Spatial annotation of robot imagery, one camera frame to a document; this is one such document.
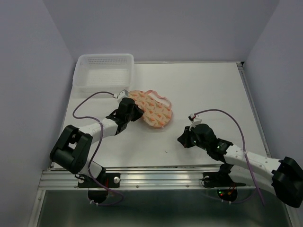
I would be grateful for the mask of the floral orange laundry bag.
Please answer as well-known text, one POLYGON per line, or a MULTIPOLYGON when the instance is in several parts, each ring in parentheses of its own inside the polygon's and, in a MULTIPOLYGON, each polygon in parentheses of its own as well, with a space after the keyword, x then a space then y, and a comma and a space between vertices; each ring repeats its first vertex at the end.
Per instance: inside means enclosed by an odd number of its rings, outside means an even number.
POLYGON ((154 90, 128 92, 128 96, 144 111, 142 119, 153 128, 164 128, 172 119, 172 104, 154 90))

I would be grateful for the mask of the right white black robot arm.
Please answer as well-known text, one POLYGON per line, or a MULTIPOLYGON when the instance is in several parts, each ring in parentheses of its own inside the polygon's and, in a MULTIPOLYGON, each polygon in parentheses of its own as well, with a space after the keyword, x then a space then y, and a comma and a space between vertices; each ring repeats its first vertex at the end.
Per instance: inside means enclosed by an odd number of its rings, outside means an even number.
POLYGON ((299 208, 303 202, 303 170, 290 158, 275 159, 243 151, 232 142, 216 137, 207 124, 187 126, 178 142, 185 148, 199 147, 222 162, 209 174, 211 187, 256 186, 275 195, 284 204, 299 208))

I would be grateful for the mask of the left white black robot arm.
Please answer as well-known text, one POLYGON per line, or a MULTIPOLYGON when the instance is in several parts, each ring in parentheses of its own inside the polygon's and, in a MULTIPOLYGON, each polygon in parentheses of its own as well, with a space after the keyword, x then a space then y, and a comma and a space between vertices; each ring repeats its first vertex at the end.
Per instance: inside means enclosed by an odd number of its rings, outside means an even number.
POLYGON ((50 153, 50 160, 72 174, 87 176, 94 186, 101 186, 106 171, 88 158, 91 145, 96 142, 99 148, 103 138, 120 134, 129 122, 137 121, 143 114, 133 99, 124 97, 118 108, 103 120, 88 116, 96 122, 79 128, 66 126, 50 153))

